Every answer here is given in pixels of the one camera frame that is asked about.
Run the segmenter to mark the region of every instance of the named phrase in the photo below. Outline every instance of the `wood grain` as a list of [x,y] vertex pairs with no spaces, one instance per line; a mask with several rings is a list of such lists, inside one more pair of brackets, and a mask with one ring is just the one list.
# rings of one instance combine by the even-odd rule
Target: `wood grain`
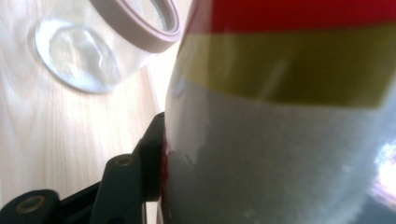
[[[175,1],[183,21],[190,2]],[[166,89],[168,63],[154,60],[108,94],[86,94],[57,81],[32,42],[52,4],[0,1],[0,206],[29,190],[55,189],[64,198],[99,181],[106,161],[131,152],[163,108],[156,103],[163,104],[163,91],[158,95],[150,79],[163,73],[156,86]],[[160,57],[173,63],[177,48]]]

